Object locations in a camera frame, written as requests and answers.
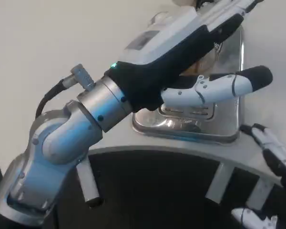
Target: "screw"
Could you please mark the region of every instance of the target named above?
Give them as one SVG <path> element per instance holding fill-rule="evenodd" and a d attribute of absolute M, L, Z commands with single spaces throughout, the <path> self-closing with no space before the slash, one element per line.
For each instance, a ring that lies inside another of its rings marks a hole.
<path fill-rule="evenodd" d="M 24 178 L 24 173 L 20 173 L 19 178 L 23 179 Z"/>
<path fill-rule="evenodd" d="M 38 145 L 39 140 L 38 140 L 37 138 L 34 138 L 34 139 L 32 140 L 32 143 L 33 143 L 34 145 Z"/>
<path fill-rule="evenodd" d="M 103 120 L 104 120 L 104 117 L 103 117 L 103 116 L 101 116 L 101 115 L 99 115 L 99 116 L 97 117 L 97 120 L 98 120 L 99 122 L 101 122 L 101 121 L 103 121 Z"/>

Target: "reflective metal surface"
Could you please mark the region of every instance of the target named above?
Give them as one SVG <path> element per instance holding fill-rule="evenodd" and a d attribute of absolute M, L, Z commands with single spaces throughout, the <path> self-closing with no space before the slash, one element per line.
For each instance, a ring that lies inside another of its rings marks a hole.
<path fill-rule="evenodd" d="M 243 31 L 239 29 L 224 42 L 213 68 L 204 75 L 240 71 L 243 65 Z M 151 136 L 230 143 L 238 137 L 242 105 L 241 98 L 184 110 L 163 105 L 156 111 L 144 109 L 134 114 L 133 126 L 136 131 Z"/>

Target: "robotic arm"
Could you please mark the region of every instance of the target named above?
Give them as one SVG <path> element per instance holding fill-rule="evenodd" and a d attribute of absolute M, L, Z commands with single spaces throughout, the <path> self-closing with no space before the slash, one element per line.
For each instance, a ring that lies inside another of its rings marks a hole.
<path fill-rule="evenodd" d="M 33 123 L 27 149 L 11 163 L 0 183 L 0 229 L 40 227 L 68 173 L 86 158 L 103 132 L 131 112 L 155 110 L 164 102 L 181 106 L 213 103 L 271 83 L 272 75 L 265 67 L 199 76 L 196 83 L 194 78 L 179 78 L 215 43 L 233 34 L 259 2 L 221 0 L 199 12 L 193 7 L 177 8 L 133 40 L 96 83 L 81 66 L 73 69 L 57 87 L 64 90 L 79 82 L 85 91 L 78 101 L 46 112 Z"/>

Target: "silver metal cylinder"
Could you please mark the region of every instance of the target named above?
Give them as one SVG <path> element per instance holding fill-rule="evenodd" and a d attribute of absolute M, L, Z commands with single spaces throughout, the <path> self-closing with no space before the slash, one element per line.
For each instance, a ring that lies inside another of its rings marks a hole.
<path fill-rule="evenodd" d="M 131 106 L 118 85 L 109 77 L 100 79 L 92 91 L 78 97 L 104 132 L 131 113 Z"/>

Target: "black cable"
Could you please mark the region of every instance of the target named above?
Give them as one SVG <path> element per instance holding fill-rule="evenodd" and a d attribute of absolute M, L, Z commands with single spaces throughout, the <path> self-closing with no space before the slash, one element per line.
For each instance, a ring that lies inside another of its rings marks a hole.
<path fill-rule="evenodd" d="M 52 98 L 57 96 L 60 92 L 66 90 L 66 88 L 62 84 L 63 80 L 60 80 L 54 87 L 51 88 L 43 97 L 43 99 L 40 101 L 37 110 L 35 118 L 38 118 L 44 109 L 44 106 L 48 101 L 50 101 Z"/>
<path fill-rule="evenodd" d="M 53 225 L 54 229 L 59 229 L 59 217 L 58 217 L 58 207 L 57 204 L 53 208 Z"/>

